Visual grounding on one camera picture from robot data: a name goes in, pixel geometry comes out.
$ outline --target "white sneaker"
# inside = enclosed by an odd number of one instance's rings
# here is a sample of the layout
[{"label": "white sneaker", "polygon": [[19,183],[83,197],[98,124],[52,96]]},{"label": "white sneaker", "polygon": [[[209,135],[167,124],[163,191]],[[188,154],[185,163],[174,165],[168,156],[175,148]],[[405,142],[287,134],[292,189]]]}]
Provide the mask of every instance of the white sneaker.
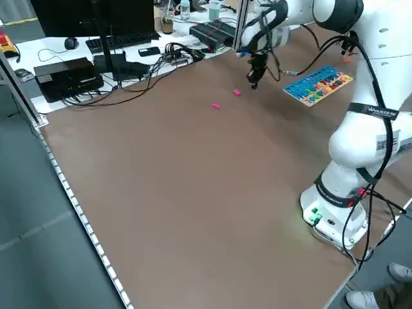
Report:
[{"label": "white sneaker", "polygon": [[373,292],[349,292],[346,301],[352,309],[379,309]]},{"label": "white sneaker", "polygon": [[389,273],[400,282],[412,282],[412,269],[391,263],[388,266]]}]

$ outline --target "table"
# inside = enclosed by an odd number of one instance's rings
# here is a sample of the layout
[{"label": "table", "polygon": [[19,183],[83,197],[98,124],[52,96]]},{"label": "table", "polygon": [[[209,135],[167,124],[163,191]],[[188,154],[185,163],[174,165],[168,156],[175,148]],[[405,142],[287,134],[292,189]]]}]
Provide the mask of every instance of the table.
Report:
[{"label": "table", "polygon": [[[278,56],[295,68],[316,53],[297,30]],[[314,70],[354,76],[338,54]],[[247,71],[228,52],[128,104],[53,112],[41,129],[135,308],[321,308],[353,269],[311,236],[298,201],[330,160],[353,84],[310,109],[282,91],[292,77],[253,91]],[[379,190],[406,201],[410,175],[399,161]],[[377,207],[374,243],[388,220]]]},{"label": "table", "polygon": [[[151,43],[147,44],[141,44],[141,45],[136,45],[136,46],[130,46],[127,48],[124,48],[123,50],[126,52],[126,60],[130,62],[141,62],[144,64],[154,64],[157,59],[159,58],[159,55],[155,56],[149,56],[149,57],[141,57],[138,54],[138,50],[141,48],[148,48],[152,46],[158,46],[162,50],[164,49],[164,46],[168,42],[180,42],[182,44],[186,44],[188,46],[194,46],[195,48],[203,48],[206,47],[204,45],[199,45],[199,40],[191,35],[189,35],[189,28],[194,25],[195,23],[204,23],[209,21],[209,5],[205,5],[205,8],[207,9],[206,12],[192,12],[191,13],[191,23],[183,23],[182,21],[178,20],[176,18],[176,22],[174,23],[174,32],[170,35],[165,35],[162,32],[159,32],[161,35],[161,38],[159,41],[152,41]],[[155,18],[155,28],[157,30],[160,29],[159,26],[159,17],[160,12],[159,9],[154,8],[154,15],[156,16]],[[236,14],[234,14],[231,10],[226,10],[220,13],[220,17],[222,18],[222,21],[230,23],[233,26],[236,26],[236,22],[233,21],[233,19],[236,19]],[[22,53],[22,58],[20,63],[16,62],[16,59],[10,59],[9,63],[12,67],[13,70],[17,70],[20,68],[24,68],[32,73],[34,73],[34,67],[36,66],[43,66],[45,64],[51,64],[55,62],[60,62],[61,60],[63,61],[68,61],[72,59],[78,59],[82,57],[87,57],[89,61],[93,61],[93,55],[90,53],[88,47],[86,46],[86,41],[89,39],[89,37],[78,37],[79,40],[79,47],[76,50],[70,50],[62,54],[56,54],[51,51],[44,50],[41,52],[40,57],[42,60],[49,59],[53,56],[58,56],[58,58],[51,59],[46,62],[41,62],[37,56],[38,51],[42,49],[50,49],[54,50],[57,52],[61,52],[64,50],[64,40],[65,38],[57,38],[57,37],[47,37],[44,39],[39,39],[39,40],[34,40],[30,42],[24,42],[17,44],[19,47],[21,53]],[[208,53],[206,54],[206,58],[214,57],[216,55],[219,55],[227,50],[222,50],[218,51],[217,53]],[[167,73],[174,68],[170,65],[164,66],[160,71],[159,74],[164,74]],[[103,87],[100,88],[102,91],[109,91],[111,90],[112,86],[110,84],[114,84],[113,80],[111,80],[112,75],[110,73],[105,74],[103,76],[103,79],[105,80],[105,84]],[[138,80],[133,80],[131,82],[124,82],[124,86],[128,86],[130,84],[134,84],[138,82]],[[80,96],[79,97],[81,100],[87,100],[88,96]],[[47,103],[46,99],[42,95],[36,94],[36,97],[32,97],[32,102],[34,106],[36,107],[37,111],[40,113],[49,113],[51,111],[55,111],[61,108],[65,108],[66,104],[62,101],[54,102],[54,103]]]}]

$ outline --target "shape sorting board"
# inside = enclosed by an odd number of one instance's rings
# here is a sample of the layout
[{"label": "shape sorting board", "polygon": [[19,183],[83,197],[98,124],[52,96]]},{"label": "shape sorting board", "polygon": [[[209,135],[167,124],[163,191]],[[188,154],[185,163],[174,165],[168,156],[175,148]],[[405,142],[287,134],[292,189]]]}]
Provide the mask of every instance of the shape sorting board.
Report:
[{"label": "shape sorting board", "polygon": [[283,88],[306,106],[313,106],[353,80],[349,75],[325,66]]}]

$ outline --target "white desk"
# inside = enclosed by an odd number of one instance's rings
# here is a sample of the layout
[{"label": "white desk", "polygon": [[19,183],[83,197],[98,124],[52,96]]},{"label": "white desk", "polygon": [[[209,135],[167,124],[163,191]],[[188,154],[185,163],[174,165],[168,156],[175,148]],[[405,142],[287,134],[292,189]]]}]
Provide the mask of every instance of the white desk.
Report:
[{"label": "white desk", "polygon": [[[204,7],[208,9],[206,12],[191,13],[192,22],[205,23],[209,21],[208,5],[205,5]],[[231,10],[221,11],[220,18],[222,18],[223,22],[236,26],[236,23],[232,19],[237,19],[237,15],[234,14]],[[176,22],[174,23],[174,32],[172,34],[165,35],[164,33],[159,32],[159,34],[161,35],[161,38],[158,41],[152,41],[151,43],[135,45],[135,46],[124,48],[124,51],[126,52],[126,60],[130,62],[141,62],[144,64],[154,64],[158,60],[159,55],[141,57],[138,54],[138,50],[141,48],[147,48],[147,47],[152,47],[152,46],[157,46],[160,48],[160,50],[162,50],[164,49],[165,45],[169,42],[181,42],[193,48],[206,47],[202,45],[197,38],[191,35],[189,36],[189,28],[193,26],[194,23],[183,23],[181,20],[176,20]],[[59,58],[61,58],[61,60],[68,61],[68,60],[78,59],[82,57],[87,57],[89,61],[93,61],[93,56],[99,55],[99,53],[92,54],[89,51],[89,48],[86,46],[86,41],[89,39],[89,37],[78,37],[77,39],[79,40],[79,47],[77,49],[70,50],[70,51],[67,51],[61,54],[53,53],[48,50],[43,50],[40,53],[40,58],[42,60],[45,60],[45,59],[52,58],[53,56],[58,56]],[[37,56],[37,53],[40,50],[45,49],[45,48],[48,48],[50,50],[54,50],[57,52],[62,52],[64,51],[64,40],[65,38],[60,38],[60,37],[47,37],[47,38],[36,40],[36,41],[30,41],[30,42],[24,42],[24,43],[18,44],[17,46],[19,47],[21,55],[22,55],[21,61],[20,63],[16,63],[16,58],[13,58],[9,60],[9,63],[11,67],[13,68],[13,70],[24,68],[34,73],[34,68],[36,66],[44,66],[45,64],[52,64],[52,63],[61,61],[59,58],[55,57],[53,59],[50,59],[49,61],[41,62]],[[224,49],[223,51],[220,51],[218,53],[208,53],[206,54],[206,58],[214,57],[227,50],[228,49]],[[164,66],[159,71],[159,75],[167,73],[172,70],[174,70],[174,67],[169,66],[169,65]],[[105,75],[107,75],[108,77],[112,77],[110,73],[107,73]],[[115,82],[113,82],[113,80],[105,76],[103,76],[103,78],[106,82],[104,83],[104,86],[101,87],[99,90],[110,91],[111,86],[108,83],[114,85]],[[136,82],[139,82],[139,80],[133,80],[131,82],[124,82],[123,84],[125,86],[128,86]],[[79,98],[82,100],[87,100],[90,98],[90,96],[80,96]],[[49,113],[51,111],[55,111],[55,110],[66,107],[66,104],[63,103],[62,101],[58,101],[54,103],[47,103],[44,96],[32,98],[32,102],[34,106],[36,107],[37,111],[40,113]]]}]

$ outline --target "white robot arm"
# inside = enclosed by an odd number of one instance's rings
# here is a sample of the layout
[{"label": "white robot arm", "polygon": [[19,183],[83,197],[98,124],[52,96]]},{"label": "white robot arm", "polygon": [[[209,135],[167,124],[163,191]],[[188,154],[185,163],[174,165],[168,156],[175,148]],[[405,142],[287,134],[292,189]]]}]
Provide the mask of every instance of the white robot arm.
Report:
[{"label": "white robot arm", "polygon": [[246,25],[241,38],[240,52],[251,54],[248,79],[253,88],[265,73],[268,50],[286,44],[287,26],[311,21],[339,33],[351,30],[359,38],[379,82],[381,102],[386,105],[384,109],[379,106],[366,59],[359,57],[352,102],[348,102],[348,112],[330,139],[332,162],[301,195],[304,220],[316,225],[336,245],[342,247],[344,241],[345,247],[352,248],[368,228],[359,191],[373,184],[375,180],[369,176],[376,175],[386,158],[387,127],[383,120],[388,123],[389,119],[393,130],[393,151],[387,166],[412,148],[412,114],[399,112],[412,92],[412,38],[408,32],[412,3],[276,1]]}]

